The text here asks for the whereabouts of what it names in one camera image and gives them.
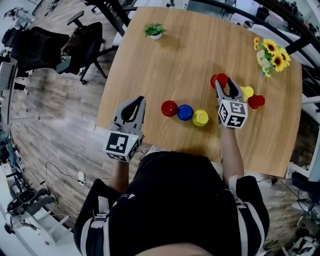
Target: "vase of sunflowers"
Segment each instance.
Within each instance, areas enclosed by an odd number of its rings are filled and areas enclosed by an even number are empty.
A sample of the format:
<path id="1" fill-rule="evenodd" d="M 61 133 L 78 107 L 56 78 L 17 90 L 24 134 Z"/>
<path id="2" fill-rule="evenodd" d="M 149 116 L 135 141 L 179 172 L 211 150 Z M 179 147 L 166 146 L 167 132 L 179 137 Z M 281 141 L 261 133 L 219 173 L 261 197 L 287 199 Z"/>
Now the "vase of sunflowers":
<path id="1" fill-rule="evenodd" d="M 287 66 L 290 66 L 291 59 L 286 49 L 278 47 L 274 41 L 263 39 L 263 42 L 260 42 L 259 38 L 256 37 L 253 43 L 253 47 L 257 51 L 257 62 L 262 67 L 262 75 L 270 78 L 273 70 L 281 72 Z"/>

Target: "red cup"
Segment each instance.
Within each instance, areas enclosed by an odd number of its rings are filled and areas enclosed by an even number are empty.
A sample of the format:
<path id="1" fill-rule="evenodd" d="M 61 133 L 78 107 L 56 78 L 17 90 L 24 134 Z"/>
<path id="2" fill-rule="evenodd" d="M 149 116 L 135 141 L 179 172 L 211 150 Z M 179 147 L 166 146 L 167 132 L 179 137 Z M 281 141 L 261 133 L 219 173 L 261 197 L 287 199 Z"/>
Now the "red cup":
<path id="1" fill-rule="evenodd" d="M 167 100 L 162 103 L 161 112 L 166 117 L 173 117 L 178 112 L 178 106 L 174 101 Z"/>
<path id="2" fill-rule="evenodd" d="M 250 108 L 253 110 L 256 110 L 258 107 L 263 106 L 266 103 L 265 97 L 262 95 L 253 95 L 250 98 L 248 98 L 248 104 Z"/>
<path id="3" fill-rule="evenodd" d="M 224 89 L 228 83 L 228 76 L 224 73 L 219 73 L 211 77 L 210 83 L 213 89 L 216 89 L 216 80 L 219 81 L 221 88 Z"/>

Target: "keyboard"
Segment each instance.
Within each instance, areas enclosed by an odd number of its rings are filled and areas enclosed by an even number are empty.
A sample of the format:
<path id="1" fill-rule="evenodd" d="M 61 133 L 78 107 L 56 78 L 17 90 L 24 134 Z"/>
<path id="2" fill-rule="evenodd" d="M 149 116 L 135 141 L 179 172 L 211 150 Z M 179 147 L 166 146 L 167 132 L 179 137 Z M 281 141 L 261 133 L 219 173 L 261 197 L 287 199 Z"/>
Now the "keyboard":
<path id="1" fill-rule="evenodd" d="M 14 65 L 8 62 L 0 64 L 0 90 L 7 90 Z"/>

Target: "blue cup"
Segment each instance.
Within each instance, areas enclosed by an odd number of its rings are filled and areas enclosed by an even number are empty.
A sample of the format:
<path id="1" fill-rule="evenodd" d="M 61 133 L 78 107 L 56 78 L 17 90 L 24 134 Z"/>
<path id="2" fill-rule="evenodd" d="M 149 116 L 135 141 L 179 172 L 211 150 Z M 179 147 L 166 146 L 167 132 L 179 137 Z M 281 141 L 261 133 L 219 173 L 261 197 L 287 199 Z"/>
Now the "blue cup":
<path id="1" fill-rule="evenodd" d="M 188 121 L 192 118 L 194 114 L 194 111 L 192 109 L 192 107 L 190 107 L 189 105 L 181 105 L 180 107 L 178 107 L 178 118 L 181 119 L 182 121 Z"/>

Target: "power strip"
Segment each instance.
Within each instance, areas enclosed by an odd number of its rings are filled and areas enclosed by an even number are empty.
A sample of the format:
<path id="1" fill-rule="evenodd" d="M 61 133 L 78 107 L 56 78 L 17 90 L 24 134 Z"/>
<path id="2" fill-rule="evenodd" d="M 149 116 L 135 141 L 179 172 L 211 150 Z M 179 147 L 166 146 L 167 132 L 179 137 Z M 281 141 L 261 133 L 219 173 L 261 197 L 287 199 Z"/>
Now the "power strip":
<path id="1" fill-rule="evenodd" d="M 85 185 L 85 173 L 83 171 L 79 171 L 79 184 L 81 186 Z"/>

